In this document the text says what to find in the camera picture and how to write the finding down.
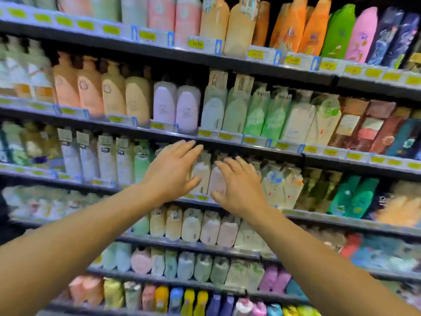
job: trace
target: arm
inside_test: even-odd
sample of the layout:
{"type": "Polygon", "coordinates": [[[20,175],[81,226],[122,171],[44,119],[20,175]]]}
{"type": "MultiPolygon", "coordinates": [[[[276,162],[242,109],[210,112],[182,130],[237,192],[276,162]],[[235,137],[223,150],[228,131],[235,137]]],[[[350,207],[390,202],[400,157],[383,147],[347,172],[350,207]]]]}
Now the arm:
{"type": "Polygon", "coordinates": [[[216,165],[227,182],[212,198],[266,241],[323,316],[415,316],[419,312],[266,202],[260,174],[240,157],[216,165]]]}
{"type": "Polygon", "coordinates": [[[34,315],[101,252],[152,209],[186,195],[186,181],[203,149],[194,141],[167,146],[141,183],[0,247],[0,315],[34,315]]]}

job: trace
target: person's right hand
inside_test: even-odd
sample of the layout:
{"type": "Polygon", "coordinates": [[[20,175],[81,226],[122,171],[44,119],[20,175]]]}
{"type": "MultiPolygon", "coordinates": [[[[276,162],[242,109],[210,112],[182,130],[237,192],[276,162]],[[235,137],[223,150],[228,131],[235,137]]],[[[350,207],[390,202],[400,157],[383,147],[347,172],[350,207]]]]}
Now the person's right hand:
{"type": "Polygon", "coordinates": [[[225,194],[212,191],[212,198],[230,213],[245,218],[249,213],[265,207],[266,196],[260,185],[261,175],[252,164],[237,156],[216,161],[216,166],[224,175],[227,183],[225,194]]]}

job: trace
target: person's left hand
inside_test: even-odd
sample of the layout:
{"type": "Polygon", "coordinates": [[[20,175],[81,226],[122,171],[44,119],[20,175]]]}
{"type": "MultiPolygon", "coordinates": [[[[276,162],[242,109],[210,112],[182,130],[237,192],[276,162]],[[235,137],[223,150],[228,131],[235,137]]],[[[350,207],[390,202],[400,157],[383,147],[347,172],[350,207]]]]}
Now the person's left hand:
{"type": "Polygon", "coordinates": [[[168,145],[149,165],[141,184],[153,194],[156,206],[174,201],[199,185],[200,177],[187,180],[193,162],[203,150],[203,145],[192,149],[194,144],[195,141],[182,140],[168,145]]]}

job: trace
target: person's right arm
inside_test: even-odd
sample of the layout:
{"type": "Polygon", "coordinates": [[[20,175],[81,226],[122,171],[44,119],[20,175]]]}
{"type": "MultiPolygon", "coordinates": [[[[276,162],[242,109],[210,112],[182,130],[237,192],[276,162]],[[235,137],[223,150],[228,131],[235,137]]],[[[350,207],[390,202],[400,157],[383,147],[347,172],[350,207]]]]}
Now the person's right arm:
{"type": "Polygon", "coordinates": [[[334,252],[266,202],[260,174],[243,159],[217,162],[227,183],[212,198],[242,217],[269,245],[323,316],[419,316],[370,274],[334,252]]]}

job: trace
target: orange bottle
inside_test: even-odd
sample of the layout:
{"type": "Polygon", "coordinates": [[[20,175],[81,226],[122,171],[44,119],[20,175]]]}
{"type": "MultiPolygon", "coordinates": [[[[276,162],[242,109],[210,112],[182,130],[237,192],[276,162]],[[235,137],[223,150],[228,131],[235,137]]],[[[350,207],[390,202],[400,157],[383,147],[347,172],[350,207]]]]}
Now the orange bottle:
{"type": "Polygon", "coordinates": [[[318,56],[325,40],[329,21],[330,0],[319,0],[304,30],[300,53],[318,56]]]}
{"type": "Polygon", "coordinates": [[[282,25],[278,44],[274,47],[286,52],[298,52],[306,25],[307,0],[294,0],[282,25]]]}
{"type": "Polygon", "coordinates": [[[276,19],[275,26],[273,27],[272,36],[270,37],[269,47],[275,47],[275,44],[279,44],[281,37],[282,26],[285,23],[289,9],[291,8],[292,3],[284,3],[281,6],[278,17],[276,19]]]}
{"type": "Polygon", "coordinates": [[[264,46],[266,43],[267,29],[269,28],[270,3],[267,1],[259,2],[256,25],[254,26],[252,45],[264,46]]]}

